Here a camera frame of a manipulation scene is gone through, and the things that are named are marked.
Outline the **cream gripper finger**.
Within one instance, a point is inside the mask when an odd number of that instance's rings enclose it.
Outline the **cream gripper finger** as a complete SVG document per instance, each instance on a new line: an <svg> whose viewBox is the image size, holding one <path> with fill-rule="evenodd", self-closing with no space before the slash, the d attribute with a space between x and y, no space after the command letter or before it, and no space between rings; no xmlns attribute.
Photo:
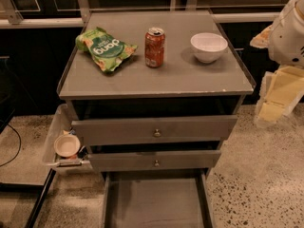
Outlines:
<svg viewBox="0 0 304 228"><path fill-rule="evenodd" d="M269 46L269 34L272 26L268 26L258 35L256 35L251 41L250 46L254 48L267 48Z"/></svg>
<svg viewBox="0 0 304 228"><path fill-rule="evenodd" d="M303 96L303 67L283 65L275 72L267 71L261 82L255 123L275 124L291 114Z"/></svg>

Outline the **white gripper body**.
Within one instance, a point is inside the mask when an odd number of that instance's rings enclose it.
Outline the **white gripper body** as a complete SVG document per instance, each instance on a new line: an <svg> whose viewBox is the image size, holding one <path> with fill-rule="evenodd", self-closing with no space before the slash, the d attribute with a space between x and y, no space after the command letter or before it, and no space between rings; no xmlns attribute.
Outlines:
<svg viewBox="0 0 304 228"><path fill-rule="evenodd" d="M304 66L304 0L290 0L274 20L268 51L281 65Z"/></svg>

